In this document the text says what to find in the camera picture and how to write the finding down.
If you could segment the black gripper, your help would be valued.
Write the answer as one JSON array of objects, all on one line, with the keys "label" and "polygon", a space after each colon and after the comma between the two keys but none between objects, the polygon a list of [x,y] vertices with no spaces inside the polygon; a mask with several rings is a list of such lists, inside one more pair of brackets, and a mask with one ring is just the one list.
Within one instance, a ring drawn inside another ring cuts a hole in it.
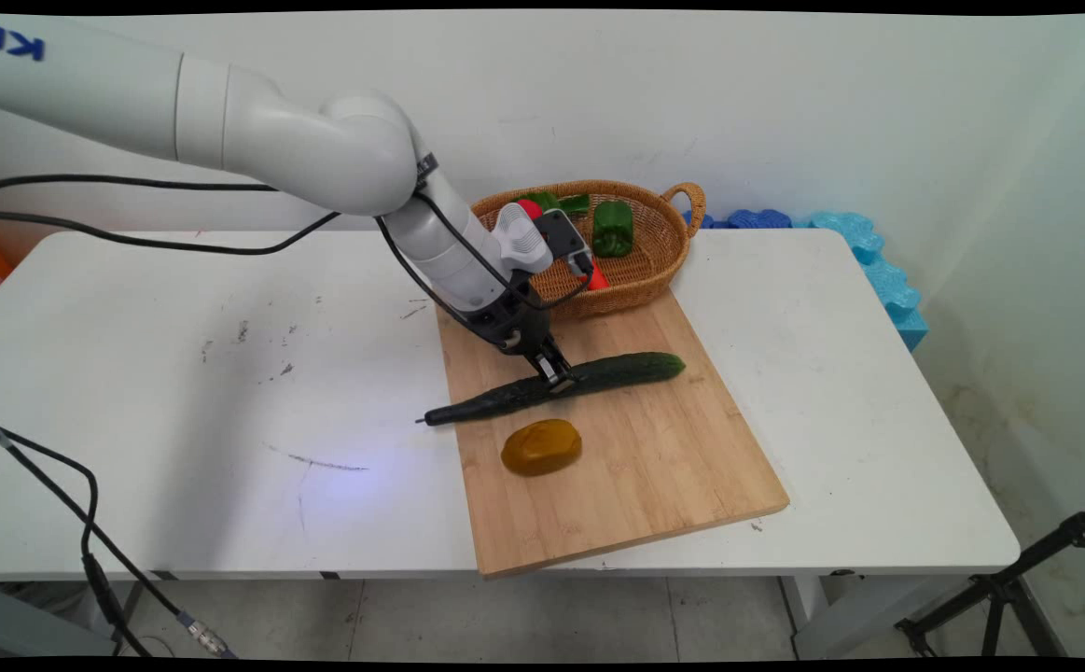
[{"label": "black gripper", "polygon": [[455,312],[471,332],[490,341],[505,356],[525,357],[550,388],[569,388],[577,381],[551,335],[549,310],[535,310],[503,292],[483,309]]}]

